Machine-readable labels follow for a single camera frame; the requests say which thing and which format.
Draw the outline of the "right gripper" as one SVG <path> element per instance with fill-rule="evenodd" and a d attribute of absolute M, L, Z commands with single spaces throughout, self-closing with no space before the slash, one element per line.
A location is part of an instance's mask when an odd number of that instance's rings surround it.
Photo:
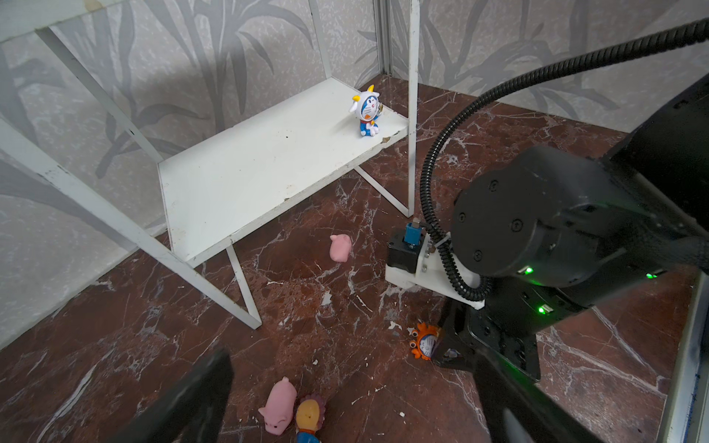
<path fill-rule="evenodd" d="M 541 380 L 537 332 L 583 311 L 561 289 L 501 279 L 483 308 L 446 302 L 432 361 L 474 370 L 493 442 L 598 442 L 534 383 Z"/>

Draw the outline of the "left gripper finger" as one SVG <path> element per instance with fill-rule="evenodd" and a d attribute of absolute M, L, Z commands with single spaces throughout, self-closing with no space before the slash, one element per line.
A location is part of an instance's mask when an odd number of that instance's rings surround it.
<path fill-rule="evenodd" d="M 175 386 L 121 429 L 111 442 L 215 442 L 234 380 L 225 349 L 197 361 Z"/>

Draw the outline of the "white hooded blue cat figurine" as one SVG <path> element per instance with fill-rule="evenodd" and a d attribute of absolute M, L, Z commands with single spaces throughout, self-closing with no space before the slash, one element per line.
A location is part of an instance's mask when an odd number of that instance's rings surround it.
<path fill-rule="evenodd" d="M 383 112 L 383 104 L 380 102 L 380 94 L 375 92 L 373 85 L 353 97 L 349 112 L 357 115 L 362 137 L 374 137 L 379 134 L 377 120 Z"/>

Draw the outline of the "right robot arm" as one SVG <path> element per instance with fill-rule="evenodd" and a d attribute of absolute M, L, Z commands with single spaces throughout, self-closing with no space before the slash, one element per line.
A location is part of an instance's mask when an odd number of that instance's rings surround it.
<path fill-rule="evenodd" d="M 420 204 L 457 295 L 433 362 L 473 375 L 494 442 L 592 442 L 542 392 L 537 334 L 677 265 L 708 268 L 708 81 L 699 79 L 598 159 L 535 146 L 478 177 L 441 227 L 431 184 L 445 143 L 474 113 L 540 83 L 708 39 L 707 20 L 510 79 L 439 133 Z"/>

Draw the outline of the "white two-tier metal shelf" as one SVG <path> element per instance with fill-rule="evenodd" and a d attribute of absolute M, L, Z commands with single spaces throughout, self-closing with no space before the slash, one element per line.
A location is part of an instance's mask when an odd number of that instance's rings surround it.
<path fill-rule="evenodd" d="M 164 159 L 54 33 L 55 25 L 105 8 L 103 1 L 5 1 L 1 38 L 33 33 L 127 129 L 158 166 L 170 242 L 164 245 L 25 138 L 1 125 L 1 150 L 42 183 L 76 203 L 179 275 L 251 329 L 261 326 L 234 244 L 383 149 L 408 142 L 417 162 L 420 5 L 410 5 L 408 113 L 385 109 L 383 129 L 355 131 L 354 90 L 327 76 L 315 86 L 171 158 Z"/>

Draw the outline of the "pink pig toy near shelf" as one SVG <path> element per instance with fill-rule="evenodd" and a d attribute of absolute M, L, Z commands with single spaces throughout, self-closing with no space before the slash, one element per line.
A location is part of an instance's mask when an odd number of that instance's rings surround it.
<path fill-rule="evenodd" d="M 352 252 L 353 243 L 348 234 L 332 234 L 330 236 L 330 259 L 338 263 L 346 263 Z"/>

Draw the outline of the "pink pig toy upper cluster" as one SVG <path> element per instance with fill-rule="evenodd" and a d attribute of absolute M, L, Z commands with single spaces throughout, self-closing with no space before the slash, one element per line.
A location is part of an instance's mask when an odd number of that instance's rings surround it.
<path fill-rule="evenodd" d="M 266 404 L 258 410 L 268 433 L 280 436 L 290 426 L 296 399 L 297 389 L 288 377 L 274 384 Z"/>

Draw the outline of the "yellow hooded blue cat figurine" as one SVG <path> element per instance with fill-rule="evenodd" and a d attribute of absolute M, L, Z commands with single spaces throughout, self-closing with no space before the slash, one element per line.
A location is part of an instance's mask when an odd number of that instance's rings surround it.
<path fill-rule="evenodd" d="M 326 402 L 318 394 L 302 399 L 295 412 L 297 443 L 321 443 L 317 433 L 323 426 L 325 412 Z"/>

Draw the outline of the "orange crab blue cat figurine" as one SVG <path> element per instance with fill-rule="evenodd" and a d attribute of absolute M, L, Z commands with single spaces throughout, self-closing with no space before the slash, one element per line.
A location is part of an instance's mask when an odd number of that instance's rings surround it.
<path fill-rule="evenodd" d="M 439 339 L 439 327 L 428 323 L 418 323 L 410 330 L 409 346 L 415 359 L 430 361 Z"/>

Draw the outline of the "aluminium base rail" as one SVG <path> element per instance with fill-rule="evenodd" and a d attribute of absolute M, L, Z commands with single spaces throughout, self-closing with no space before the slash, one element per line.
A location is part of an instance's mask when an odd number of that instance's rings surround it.
<path fill-rule="evenodd" d="M 657 440 L 708 441 L 708 275 L 705 273 L 693 286 Z"/>

